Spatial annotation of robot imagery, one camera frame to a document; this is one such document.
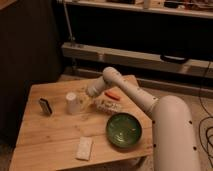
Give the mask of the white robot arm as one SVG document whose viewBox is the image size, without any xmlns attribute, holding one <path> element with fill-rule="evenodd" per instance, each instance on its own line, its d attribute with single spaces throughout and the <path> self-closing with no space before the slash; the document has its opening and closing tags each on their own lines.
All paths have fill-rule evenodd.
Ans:
<svg viewBox="0 0 213 171">
<path fill-rule="evenodd" d="M 173 95 L 157 98 L 113 67 L 106 67 L 87 85 L 85 93 L 96 98 L 114 86 L 153 121 L 154 171 L 201 171 L 191 111 L 184 100 Z"/>
</svg>

